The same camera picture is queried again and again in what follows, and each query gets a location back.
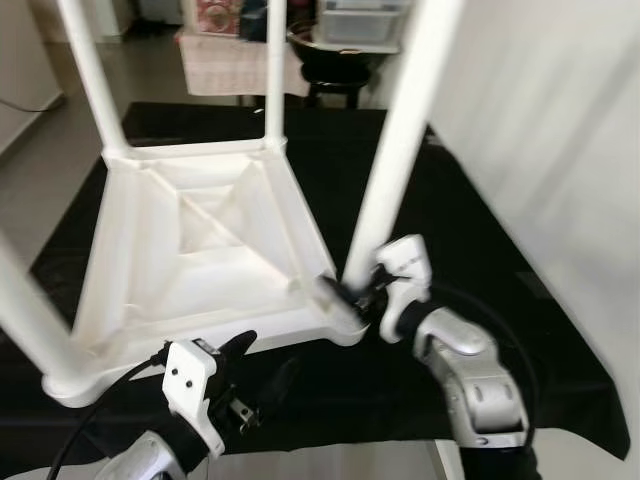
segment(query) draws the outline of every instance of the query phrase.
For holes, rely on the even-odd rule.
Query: floor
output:
[[[31,137],[0,164],[0,230],[22,260],[33,262],[71,203],[100,154],[100,140],[91,117],[70,49],[48,45],[66,104],[46,114]],[[186,90],[180,53],[171,35],[102,45],[100,53],[121,115],[132,101],[235,105],[236,97],[192,97]],[[329,104],[340,99],[329,99]],[[440,477],[427,442],[385,442],[334,445],[291,453],[256,453],[203,463],[193,479],[277,478],[293,480],[395,480]],[[66,467],[61,478],[91,478],[104,464]],[[47,469],[14,480],[38,480]]]

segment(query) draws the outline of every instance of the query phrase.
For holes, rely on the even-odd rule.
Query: black mat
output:
[[[288,156],[336,264],[344,264],[384,113],[293,110]],[[253,109],[134,104],[125,131],[137,145],[255,138]],[[33,273],[71,323],[91,247],[106,169],[98,162],[33,265]],[[629,436],[611,378],[550,298],[522,281],[535,274],[442,147],[422,146],[394,236],[421,233],[434,276],[482,298],[510,321],[541,381],[539,427],[581,435],[623,458]],[[477,312],[461,313],[494,331],[502,358],[527,394],[513,346]],[[333,443],[450,438],[445,407],[427,370],[375,332],[351,348],[317,341],[259,353],[239,372],[255,384],[292,354],[304,374],[269,424],[230,452],[289,450]],[[13,345],[0,349],[0,475],[50,463],[78,412],[40,390],[40,375]],[[128,446],[166,415],[160,379],[144,379],[100,415],[71,456],[89,462]]]

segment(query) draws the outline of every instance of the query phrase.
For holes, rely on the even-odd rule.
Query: stool leg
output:
[[[315,108],[318,106],[318,87],[315,85],[309,86],[309,94],[304,99],[304,106],[306,108]]]
[[[355,110],[358,108],[358,96],[360,89],[355,89],[347,94],[347,109]]]

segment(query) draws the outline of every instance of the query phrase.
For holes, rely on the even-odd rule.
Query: black cable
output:
[[[17,110],[19,112],[24,112],[24,113],[48,113],[48,112],[53,112],[54,110],[59,109],[64,104],[64,102],[56,101],[50,107],[43,108],[41,110],[34,110],[31,108],[21,107],[17,103],[13,103],[9,100],[5,100],[4,98],[0,98],[0,104],[4,105],[5,107],[13,108],[14,110]]]
[[[477,297],[467,292],[464,292],[463,290],[460,290],[458,288],[455,288],[449,285],[444,285],[437,282],[434,282],[431,284],[431,289],[434,291],[439,290],[442,293],[452,297],[457,297],[459,300],[462,300],[468,303],[469,305],[473,306],[476,310],[484,314],[484,316],[492,320],[505,333],[505,335],[509,337],[509,340],[515,346],[516,350],[518,351],[518,354],[520,355],[522,363],[524,364],[525,372],[527,374],[527,377],[529,377],[529,383],[530,383],[529,411],[527,412],[529,416],[529,429],[527,430],[527,436],[525,439],[524,447],[525,449],[531,448],[531,446],[533,445],[533,438],[536,431],[536,419],[537,419],[536,417],[538,415],[538,401],[539,401],[539,395],[540,395],[540,386],[538,384],[538,377],[536,376],[536,372],[533,368],[533,363],[531,362],[531,357],[527,353],[522,343],[520,343],[518,336],[513,332],[513,330],[507,323],[507,321],[502,317],[502,315],[500,315],[493,308],[488,306],[486,303],[484,303],[482,300],[478,299]]]
[[[149,360],[145,360],[139,365],[133,367],[127,373],[122,375],[118,380],[116,380],[108,389],[104,391],[104,393],[96,400],[96,402],[91,405],[80,418],[80,422],[76,426],[76,428],[71,432],[71,435],[67,438],[67,441],[64,443],[56,458],[53,460],[51,464],[51,469],[49,470],[49,475],[47,475],[47,480],[55,480],[58,478],[58,473],[60,472],[60,468],[64,463],[64,459],[67,457],[71,448],[75,444],[76,440],[82,433],[82,430],[87,426],[87,424],[91,421],[96,412],[102,408],[105,402],[109,399],[112,393],[116,390],[119,390],[124,384],[126,384],[131,378],[135,377],[137,374],[145,370],[147,367],[151,367],[154,365],[154,361],[152,358]]]

